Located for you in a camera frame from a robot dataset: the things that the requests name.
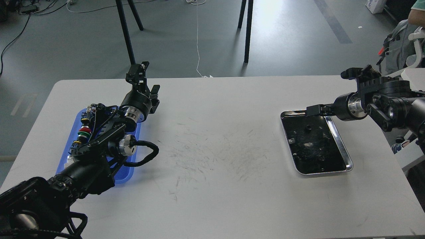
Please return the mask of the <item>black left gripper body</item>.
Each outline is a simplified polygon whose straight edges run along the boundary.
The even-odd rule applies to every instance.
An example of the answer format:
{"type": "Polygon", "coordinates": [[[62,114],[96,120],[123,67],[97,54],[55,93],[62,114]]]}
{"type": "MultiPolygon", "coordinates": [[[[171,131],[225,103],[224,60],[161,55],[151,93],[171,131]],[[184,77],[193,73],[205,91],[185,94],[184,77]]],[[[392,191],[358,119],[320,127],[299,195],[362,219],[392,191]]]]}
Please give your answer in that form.
{"type": "Polygon", "coordinates": [[[121,103],[120,110],[125,117],[133,121],[146,121],[149,114],[155,113],[160,101],[159,99],[150,99],[150,89],[132,87],[121,103]]]}

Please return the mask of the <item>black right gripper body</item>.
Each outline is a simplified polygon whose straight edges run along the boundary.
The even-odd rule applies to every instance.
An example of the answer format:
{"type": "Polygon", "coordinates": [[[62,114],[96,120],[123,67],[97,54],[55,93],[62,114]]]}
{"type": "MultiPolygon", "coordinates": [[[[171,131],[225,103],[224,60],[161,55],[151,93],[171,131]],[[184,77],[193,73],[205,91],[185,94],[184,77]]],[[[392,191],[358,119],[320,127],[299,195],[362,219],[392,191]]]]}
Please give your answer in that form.
{"type": "Polygon", "coordinates": [[[332,113],[342,121],[362,120],[367,117],[361,98],[356,92],[343,94],[332,104],[332,113]]]}

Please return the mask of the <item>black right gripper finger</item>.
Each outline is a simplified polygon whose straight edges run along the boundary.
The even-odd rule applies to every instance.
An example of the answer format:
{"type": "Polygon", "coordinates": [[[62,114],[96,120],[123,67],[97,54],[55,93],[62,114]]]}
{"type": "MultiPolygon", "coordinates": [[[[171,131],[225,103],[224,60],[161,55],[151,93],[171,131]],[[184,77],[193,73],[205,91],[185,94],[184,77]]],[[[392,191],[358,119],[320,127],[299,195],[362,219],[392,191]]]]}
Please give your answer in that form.
{"type": "Polygon", "coordinates": [[[334,116],[333,104],[317,104],[306,107],[307,116],[334,116]]]}

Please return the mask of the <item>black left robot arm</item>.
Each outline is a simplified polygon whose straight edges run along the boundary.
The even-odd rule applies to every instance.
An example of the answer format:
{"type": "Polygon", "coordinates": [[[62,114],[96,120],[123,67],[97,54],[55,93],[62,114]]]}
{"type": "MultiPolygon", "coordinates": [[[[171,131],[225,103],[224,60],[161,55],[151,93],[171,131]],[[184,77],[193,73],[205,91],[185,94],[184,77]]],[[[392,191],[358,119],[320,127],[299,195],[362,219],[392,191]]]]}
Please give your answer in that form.
{"type": "Polygon", "coordinates": [[[120,106],[91,104],[82,113],[64,170],[48,180],[30,178],[1,194],[2,239],[80,239],[88,217],[72,212],[73,203],[114,187],[121,167],[139,167],[158,155],[157,145],[132,134],[160,103],[160,86],[147,85],[149,64],[130,67],[126,82],[132,89],[120,106]]]}

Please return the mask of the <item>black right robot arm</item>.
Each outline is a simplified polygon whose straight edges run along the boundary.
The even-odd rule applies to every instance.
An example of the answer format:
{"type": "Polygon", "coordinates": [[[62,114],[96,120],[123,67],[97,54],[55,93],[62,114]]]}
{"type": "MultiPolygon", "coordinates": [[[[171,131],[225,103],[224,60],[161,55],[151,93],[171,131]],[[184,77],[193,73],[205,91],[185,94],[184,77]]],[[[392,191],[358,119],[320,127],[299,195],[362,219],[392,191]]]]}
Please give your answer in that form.
{"type": "Polygon", "coordinates": [[[399,77],[384,77],[371,65],[349,68],[341,78],[355,80],[357,91],[336,98],[332,104],[306,108],[307,116],[336,116],[343,121],[369,116],[384,132],[408,129],[424,150],[424,92],[413,91],[410,82],[399,77]]]}

